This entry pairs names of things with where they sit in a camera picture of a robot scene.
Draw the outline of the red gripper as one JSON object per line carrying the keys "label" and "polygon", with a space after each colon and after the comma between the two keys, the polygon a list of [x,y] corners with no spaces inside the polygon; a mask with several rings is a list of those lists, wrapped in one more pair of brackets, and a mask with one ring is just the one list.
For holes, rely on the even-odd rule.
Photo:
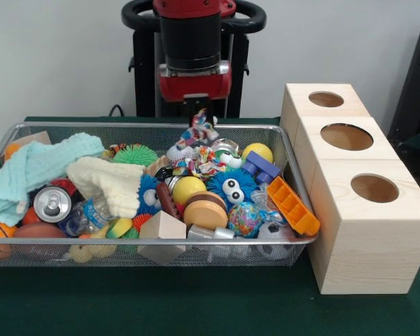
{"label": "red gripper", "polygon": [[[198,106],[198,97],[212,100],[227,98],[231,90],[231,66],[220,62],[216,67],[198,72],[173,70],[167,64],[160,65],[160,92],[166,102],[182,102],[191,126]],[[213,116],[213,126],[218,118]]]}

